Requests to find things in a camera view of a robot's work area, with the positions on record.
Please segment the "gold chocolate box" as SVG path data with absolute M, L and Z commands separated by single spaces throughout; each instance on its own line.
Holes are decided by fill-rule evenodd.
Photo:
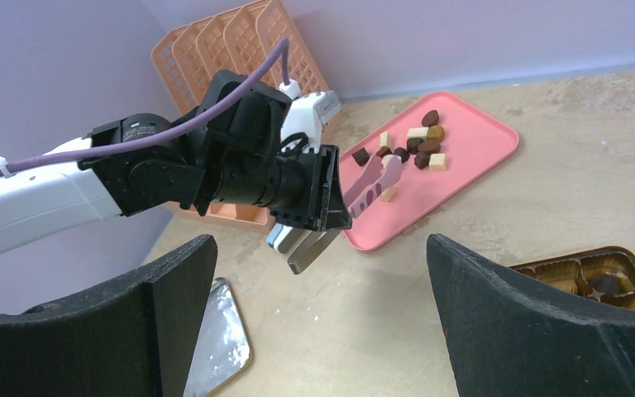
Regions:
M 596 247 L 511 268 L 567 293 L 635 311 L 635 253 L 628 248 Z

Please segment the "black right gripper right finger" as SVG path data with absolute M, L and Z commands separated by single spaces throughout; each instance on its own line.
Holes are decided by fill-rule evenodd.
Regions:
M 635 311 L 569 294 L 442 234 L 427 268 L 462 396 L 635 396 Z

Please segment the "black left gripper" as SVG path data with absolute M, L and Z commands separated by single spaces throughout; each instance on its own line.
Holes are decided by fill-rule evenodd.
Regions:
M 276 155 L 263 167 L 259 155 L 233 152 L 220 166 L 208 201 L 268 208 L 276 222 L 313 231 L 287 260 L 300 275 L 352 225 L 339 181 L 339 154 L 338 146 L 323 145 L 316 153 Z

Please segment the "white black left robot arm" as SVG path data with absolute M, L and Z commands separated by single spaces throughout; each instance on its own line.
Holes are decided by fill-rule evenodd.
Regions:
M 245 78 L 216 73 L 202 103 L 184 116 L 191 122 L 223 99 L 227 110 L 162 141 L 172 124 L 139 113 L 110 122 L 56 149 L 85 149 L 67 160 L 0 174 L 0 254 L 81 224 L 130 217 L 164 203 L 205 215 L 214 204 L 267 208 L 283 225 L 312 232 L 351 227 L 339 185 L 333 145 L 311 148 L 308 123 L 285 128 L 311 98 L 292 99 Z

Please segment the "pink tongs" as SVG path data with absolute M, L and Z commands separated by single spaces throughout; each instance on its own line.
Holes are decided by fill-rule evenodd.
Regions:
M 396 155 L 387 155 L 386 160 L 371 157 L 343 195 L 351 218 L 358 218 L 386 189 L 395 186 L 402 169 L 403 163 Z

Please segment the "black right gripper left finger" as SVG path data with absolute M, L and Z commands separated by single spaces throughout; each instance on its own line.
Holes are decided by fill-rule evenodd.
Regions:
M 0 314 L 0 396 L 181 396 L 217 254 L 201 235 L 99 285 Z

